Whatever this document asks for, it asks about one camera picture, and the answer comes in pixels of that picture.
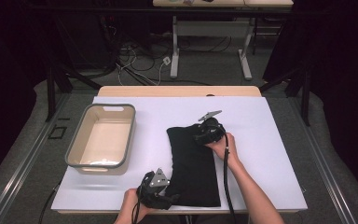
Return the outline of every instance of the person's right hand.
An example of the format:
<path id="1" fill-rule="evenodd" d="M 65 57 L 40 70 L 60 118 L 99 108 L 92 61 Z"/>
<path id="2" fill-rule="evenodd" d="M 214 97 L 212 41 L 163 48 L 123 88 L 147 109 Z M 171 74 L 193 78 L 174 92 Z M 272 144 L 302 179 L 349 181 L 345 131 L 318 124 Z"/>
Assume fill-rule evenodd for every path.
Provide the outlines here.
<path id="1" fill-rule="evenodd" d="M 231 164 L 234 161 L 239 161 L 238 154 L 237 154 L 237 147 L 235 145 L 235 138 L 234 135 L 231 133 L 227 133 L 228 139 L 228 164 Z M 226 137 L 223 136 L 218 142 L 212 142 L 210 144 L 206 144 L 206 147 L 210 147 L 216 155 L 220 159 L 225 158 L 225 151 L 226 151 Z"/>

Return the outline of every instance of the white desk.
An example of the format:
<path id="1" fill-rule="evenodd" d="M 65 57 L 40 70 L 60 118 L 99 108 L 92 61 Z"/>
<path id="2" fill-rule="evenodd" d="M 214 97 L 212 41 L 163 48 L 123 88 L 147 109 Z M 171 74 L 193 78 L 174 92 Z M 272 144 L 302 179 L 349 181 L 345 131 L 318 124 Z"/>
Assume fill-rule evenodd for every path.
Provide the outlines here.
<path id="1" fill-rule="evenodd" d="M 291 7 L 292 0 L 213 0 L 211 3 L 195 0 L 191 7 Z M 154 0 L 155 7 L 190 7 L 183 0 Z M 248 21 L 178 21 L 172 19 L 173 53 L 171 78 L 177 78 L 179 65 L 179 48 L 177 37 L 187 36 L 231 36 L 244 37 L 243 47 L 238 50 L 242 72 L 246 80 L 252 79 L 251 70 L 246 58 L 246 50 L 252 38 L 251 26 Z"/>
<path id="2" fill-rule="evenodd" d="M 142 89 L 145 88 L 167 90 L 166 87 Z M 175 94 L 178 89 L 188 91 L 193 87 L 172 88 Z M 225 92 L 224 88 L 217 88 L 217 94 L 220 90 Z M 120 90 L 121 88 L 117 88 L 117 95 L 124 91 L 131 91 Z M 101 91 L 102 95 L 109 95 L 109 91 Z M 166 130 L 174 126 L 189 126 L 196 123 L 206 112 L 219 109 L 223 112 L 216 118 L 226 130 L 236 136 L 241 160 L 277 209 L 280 212 L 307 209 L 275 121 L 263 97 L 101 96 L 96 97 L 94 103 L 126 103 L 135 106 L 136 128 L 129 170 L 124 175 L 82 175 L 72 167 L 68 167 L 51 206 L 52 210 L 61 213 L 117 213 L 125 190 L 137 188 L 145 173 L 156 171 L 160 167 L 167 177 L 171 177 L 172 154 Z M 168 211 L 161 210 L 156 214 L 229 213 L 223 186 L 223 162 L 215 157 L 215 164 L 221 207 L 173 206 Z M 228 173 L 228 185 L 234 209 L 237 212 L 246 212 L 246 206 L 231 173 Z"/>

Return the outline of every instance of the white tabletop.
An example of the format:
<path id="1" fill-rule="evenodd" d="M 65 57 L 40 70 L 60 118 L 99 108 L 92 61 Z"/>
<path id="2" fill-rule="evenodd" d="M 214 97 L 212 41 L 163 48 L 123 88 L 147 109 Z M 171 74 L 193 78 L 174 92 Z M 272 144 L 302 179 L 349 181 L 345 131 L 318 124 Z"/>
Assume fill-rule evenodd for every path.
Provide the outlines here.
<path id="1" fill-rule="evenodd" d="M 207 112 L 223 110 L 216 118 L 236 137 L 242 162 L 279 211 L 307 209 L 293 167 L 269 105 L 263 97 L 95 97 L 94 103 L 132 104 L 136 128 L 129 168 L 124 175 L 82 175 L 68 167 L 54 199 L 59 212 L 118 212 L 128 188 L 137 188 L 144 175 L 161 168 L 172 175 L 172 153 L 166 130 L 198 123 Z M 160 213 L 228 213 L 223 186 L 223 163 L 215 157 L 221 207 L 173 206 Z M 228 173 L 234 209 L 246 211 L 237 183 Z"/>

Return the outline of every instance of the black curtain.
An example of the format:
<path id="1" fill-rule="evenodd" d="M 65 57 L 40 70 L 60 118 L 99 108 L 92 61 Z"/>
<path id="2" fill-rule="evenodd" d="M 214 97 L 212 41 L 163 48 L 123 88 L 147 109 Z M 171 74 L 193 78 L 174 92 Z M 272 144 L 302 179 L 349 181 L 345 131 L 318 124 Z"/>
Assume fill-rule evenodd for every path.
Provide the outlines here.
<path id="1" fill-rule="evenodd" d="M 45 68 L 15 1 L 0 1 L 0 164 L 31 115 Z"/>
<path id="2" fill-rule="evenodd" d="M 324 102 L 332 144 L 358 180 L 358 1 L 296 0 L 293 11 L 331 15 L 289 20 L 264 79 L 271 81 L 293 68 L 311 65 L 310 88 Z"/>

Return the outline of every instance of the black towel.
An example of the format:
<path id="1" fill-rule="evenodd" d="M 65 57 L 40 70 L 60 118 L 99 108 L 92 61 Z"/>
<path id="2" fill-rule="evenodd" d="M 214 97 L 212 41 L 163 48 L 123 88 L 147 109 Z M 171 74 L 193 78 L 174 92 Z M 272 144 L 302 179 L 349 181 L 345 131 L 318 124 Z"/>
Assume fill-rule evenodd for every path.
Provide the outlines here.
<path id="1" fill-rule="evenodd" d="M 172 148 L 172 177 L 166 196 L 180 194 L 175 205 L 220 206 L 213 152 L 197 145 L 193 135 L 200 134 L 199 124 L 167 130 Z"/>

